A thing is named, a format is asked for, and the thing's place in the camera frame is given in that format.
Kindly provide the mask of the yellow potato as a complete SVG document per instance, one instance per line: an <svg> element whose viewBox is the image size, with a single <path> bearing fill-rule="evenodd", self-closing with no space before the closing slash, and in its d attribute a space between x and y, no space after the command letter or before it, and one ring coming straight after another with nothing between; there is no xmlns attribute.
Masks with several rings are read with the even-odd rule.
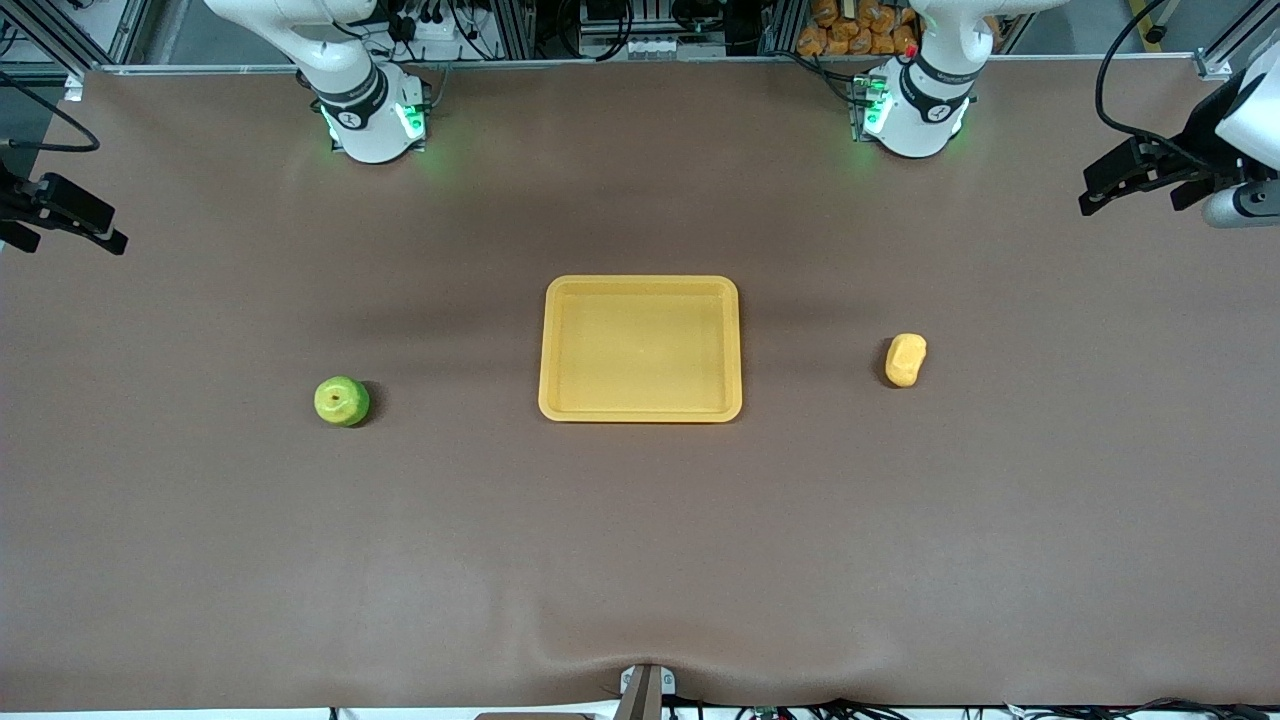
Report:
<svg viewBox="0 0 1280 720"><path fill-rule="evenodd" d="M884 378L897 388L913 387L928 352L927 340L918 333L900 333L891 341L884 354Z"/></svg>

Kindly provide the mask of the green apple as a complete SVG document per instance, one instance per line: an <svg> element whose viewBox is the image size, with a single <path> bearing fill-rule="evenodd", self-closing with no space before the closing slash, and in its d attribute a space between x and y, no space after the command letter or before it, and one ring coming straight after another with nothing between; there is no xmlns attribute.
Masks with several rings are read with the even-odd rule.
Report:
<svg viewBox="0 0 1280 720"><path fill-rule="evenodd" d="M334 375L321 382L314 391L314 411L333 427L356 427L370 413L372 401L369 389L349 375Z"/></svg>

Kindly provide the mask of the yellow plastic tray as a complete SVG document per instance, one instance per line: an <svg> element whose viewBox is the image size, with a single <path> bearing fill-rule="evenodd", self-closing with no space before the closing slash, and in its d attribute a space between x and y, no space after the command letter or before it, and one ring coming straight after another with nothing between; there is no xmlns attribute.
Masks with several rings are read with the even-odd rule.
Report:
<svg viewBox="0 0 1280 720"><path fill-rule="evenodd" d="M740 297L730 278L577 274L547 287L544 418L722 424L742 405Z"/></svg>

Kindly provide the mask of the orange snack bag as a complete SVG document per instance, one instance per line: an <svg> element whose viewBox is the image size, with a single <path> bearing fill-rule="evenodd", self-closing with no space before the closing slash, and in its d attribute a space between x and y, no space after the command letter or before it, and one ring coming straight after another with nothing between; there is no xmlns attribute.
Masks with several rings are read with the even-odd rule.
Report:
<svg viewBox="0 0 1280 720"><path fill-rule="evenodd" d="M810 0L810 15L778 54L870 55L937 61L969 72L996 54L1001 20L1037 13L1023 0Z"/></svg>

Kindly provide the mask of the white power strip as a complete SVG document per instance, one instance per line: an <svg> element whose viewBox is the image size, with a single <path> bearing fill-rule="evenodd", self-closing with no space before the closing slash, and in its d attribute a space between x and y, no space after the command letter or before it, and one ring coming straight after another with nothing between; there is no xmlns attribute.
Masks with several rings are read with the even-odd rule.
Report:
<svg viewBox="0 0 1280 720"><path fill-rule="evenodd" d="M468 40L454 18L454 8L445 0L426 0L420 6L402 6L388 31L402 44L453 44Z"/></svg>

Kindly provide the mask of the brown table mat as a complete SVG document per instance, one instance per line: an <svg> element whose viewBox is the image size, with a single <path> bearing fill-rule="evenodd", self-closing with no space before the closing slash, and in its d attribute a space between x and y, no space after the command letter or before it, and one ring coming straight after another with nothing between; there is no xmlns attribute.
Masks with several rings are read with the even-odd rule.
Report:
<svg viewBox="0 0 1280 720"><path fill-rule="evenodd" d="M1093 78L997 61L904 161L788 63L458 69L365 167L287 74L90 77L101 149L38 167L125 254L0 252L0 714L644 661L724 705L1280 705L1280 228L1082 217ZM730 278L741 413L544 418L577 274Z"/></svg>

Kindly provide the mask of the aluminium frame post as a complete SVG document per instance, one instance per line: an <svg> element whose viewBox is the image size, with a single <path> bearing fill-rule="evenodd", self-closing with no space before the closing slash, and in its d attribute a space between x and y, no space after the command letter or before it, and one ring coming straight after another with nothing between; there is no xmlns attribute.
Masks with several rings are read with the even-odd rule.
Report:
<svg viewBox="0 0 1280 720"><path fill-rule="evenodd" d="M157 0L0 0L0 18L72 74L124 63Z"/></svg>
<svg viewBox="0 0 1280 720"><path fill-rule="evenodd" d="M1280 38L1280 0L1249 0L1207 47L1194 53L1202 79L1226 79Z"/></svg>

